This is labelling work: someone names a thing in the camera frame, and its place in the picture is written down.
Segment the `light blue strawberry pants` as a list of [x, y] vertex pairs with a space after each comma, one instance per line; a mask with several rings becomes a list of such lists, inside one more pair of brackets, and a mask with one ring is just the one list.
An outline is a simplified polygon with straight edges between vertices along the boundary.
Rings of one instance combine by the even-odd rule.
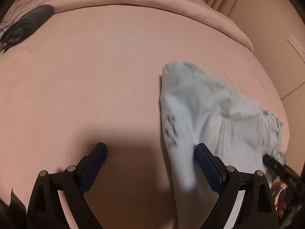
[[200, 228], [218, 199], [194, 158], [199, 143], [240, 172], [262, 170], [269, 183], [263, 156], [285, 162], [281, 120], [196, 65], [165, 65], [160, 101], [179, 228]]

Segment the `dark rolled clothing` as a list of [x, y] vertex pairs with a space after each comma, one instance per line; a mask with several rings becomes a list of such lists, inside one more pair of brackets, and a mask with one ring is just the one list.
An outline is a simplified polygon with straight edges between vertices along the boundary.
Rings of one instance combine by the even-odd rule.
[[51, 18], [53, 13], [53, 6], [41, 5], [24, 14], [4, 31], [1, 36], [1, 52], [5, 53], [11, 47], [33, 35], [38, 28]]

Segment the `pink bed sheet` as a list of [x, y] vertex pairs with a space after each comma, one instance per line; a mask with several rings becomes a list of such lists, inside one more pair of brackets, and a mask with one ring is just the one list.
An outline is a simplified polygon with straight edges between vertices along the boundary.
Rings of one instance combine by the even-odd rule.
[[176, 200], [162, 136], [161, 75], [173, 60], [287, 123], [256, 57], [212, 27], [148, 7], [63, 12], [1, 55], [1, 199], [27, 204], [40, 170], [63, 170], [104, 142], [109, 155], [85, 196], [104, 228], [199, 228], [205, 179]]

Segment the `white wall power strip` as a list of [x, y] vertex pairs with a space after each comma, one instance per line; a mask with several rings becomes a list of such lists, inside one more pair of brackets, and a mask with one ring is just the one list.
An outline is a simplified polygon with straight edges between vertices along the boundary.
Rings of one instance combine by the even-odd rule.
[[287, 41], [290, 43], [293, 49], [298, 53], [298, 55], [301, 57], [303, 62], [305, 62], [305, 50], [303, 49], [301, 44], [292, 35], [289, 36]]

